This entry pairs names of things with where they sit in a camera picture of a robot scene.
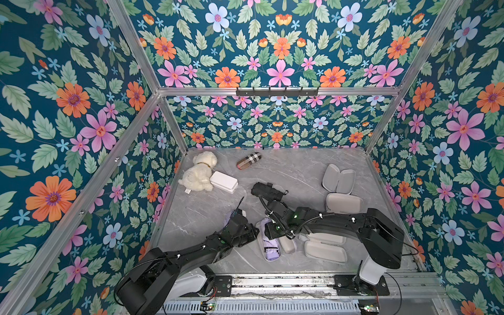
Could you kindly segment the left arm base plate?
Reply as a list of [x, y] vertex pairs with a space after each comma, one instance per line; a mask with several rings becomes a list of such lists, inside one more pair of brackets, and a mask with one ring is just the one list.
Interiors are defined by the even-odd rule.
[[232, 293], [232, 276], [211, 276], [208, 278], [202, 288], [197, 292], [201, 297], [230, 297]]

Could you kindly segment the aluminium front rail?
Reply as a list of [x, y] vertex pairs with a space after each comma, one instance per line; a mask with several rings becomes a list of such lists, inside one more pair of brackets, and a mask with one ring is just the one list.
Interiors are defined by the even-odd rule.
[[[341, 296], [333, 288], [335, 285], [334, 272], [308, 272], [308, 273], [245, 273], [245, 274], [215, 274], [214, 276], [232, 276], [233, 285], [230, 297], [262, 297], [273, 299], [275, 297], [301, 297], [308, 296], [316, 299], [337, 299], [340, 297], [378, 297], [404, 299], [434, 299], [447, 298], [446, 289], [433, 272], [389, 271], [383, 276], [390, 290], [389, 296]], [[199, 291], [204, 282], [211, 276], [189, 276], [190, 283]]]

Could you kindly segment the plaid folded umbrella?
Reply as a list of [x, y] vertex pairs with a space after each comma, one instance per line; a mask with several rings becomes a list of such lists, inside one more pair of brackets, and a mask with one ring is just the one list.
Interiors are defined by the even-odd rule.
[[252, 154], [248, 154], [246, 157], [239, 160], [236, 164], [236, 167], [239, 170], [244, 170], [256, 164], [258, 161], [262, 159], [262, 154], [259, 152], [253, 152]]

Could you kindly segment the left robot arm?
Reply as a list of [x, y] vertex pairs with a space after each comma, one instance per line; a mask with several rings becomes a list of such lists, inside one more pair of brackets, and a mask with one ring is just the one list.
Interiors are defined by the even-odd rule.
[[219, 262], [258, 235], [259, 229], [237, 209], [222, 230], [206, 236], [200, 244], [176, 251], [151, 249], [119, 281], [114, 299], [130, 314], [156, 314], [180, 276]]

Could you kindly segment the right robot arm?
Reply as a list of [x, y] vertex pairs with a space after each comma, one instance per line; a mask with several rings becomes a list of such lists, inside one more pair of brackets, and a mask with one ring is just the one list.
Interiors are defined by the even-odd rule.
[[301, 233], [354, 238], [364, 245], [368, 255], [358, 278], [370, 285], [376, 285], [387, 270], [401, 267], [404, 231], [378, 209], [357, 214], [321, 212], [309, 207], [293, 211], [283, 202], [260, 201], [272, 220], [265, 226], [265, 236], [270, 240], [283, 236], [294, 239]]

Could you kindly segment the white closed umbrella case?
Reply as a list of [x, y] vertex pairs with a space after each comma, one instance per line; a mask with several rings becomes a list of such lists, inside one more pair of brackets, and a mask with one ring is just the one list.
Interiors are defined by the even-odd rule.
[[238, 187], [237, 178], [231, 177], [219, 171], [216, 171], [210, 177], [210, 182], [214, 187], [233, 194]]

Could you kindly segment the white plush dog toy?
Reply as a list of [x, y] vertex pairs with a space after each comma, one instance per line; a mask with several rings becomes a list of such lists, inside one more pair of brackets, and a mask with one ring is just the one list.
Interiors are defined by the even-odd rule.
[[206, 151], [194, 156], [192, 162], [194, 165], [184, 172], [178, 183], [185, 187], [187, 194], [191, 192], [212, 191], [213, 185], [210, 178], [218, 162], [216, 155], [210, 151]]

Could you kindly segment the black hook rail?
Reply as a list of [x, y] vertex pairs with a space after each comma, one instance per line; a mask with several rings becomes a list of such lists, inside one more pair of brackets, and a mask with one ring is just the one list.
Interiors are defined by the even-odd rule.
[[239, 97], [313, 97], [319, 94], [319, 88], [237, 88], [236, 96]]

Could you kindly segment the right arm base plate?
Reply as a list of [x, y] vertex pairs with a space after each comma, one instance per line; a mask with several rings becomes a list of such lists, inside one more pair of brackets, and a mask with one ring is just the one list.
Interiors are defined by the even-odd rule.
[[361, 280], [357, 275], [352, 274], [337, 274], [333, 277], [335, 285], [333, 288], [341, 296], [389, 296], [390, 290], [382, 276], [376, 285], [369, 284]]

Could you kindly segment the beige case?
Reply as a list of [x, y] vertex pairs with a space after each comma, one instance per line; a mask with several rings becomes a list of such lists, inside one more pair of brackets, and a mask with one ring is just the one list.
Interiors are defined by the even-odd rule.
[[332, 263], [344, 264], [348, 261], [343, 247], [346, 237], [326, 233], [302, 234], [304, 254], [311, 259], [320, 259]]
[[329, 164], [322, 178], [322, 187], [330, 193], [351, 194], [355, 182], [355, 170], [340, 170], [335, 164]]
[[357, 214], [364, 210], [364, 201], [358, 196], [330, 193], [325, 200], [325, 208], [330, 213]]

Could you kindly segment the black folded umbrella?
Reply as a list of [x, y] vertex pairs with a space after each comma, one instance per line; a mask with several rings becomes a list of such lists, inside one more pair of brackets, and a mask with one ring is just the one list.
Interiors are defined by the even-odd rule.
[[288, 191], [282, 192], [273, 187], [272, 183], [257, 182], [253, 185], [251, 193], [258, 197], [267, 200], [268, 202], [280, 202], [282, 198], [288, 194]]

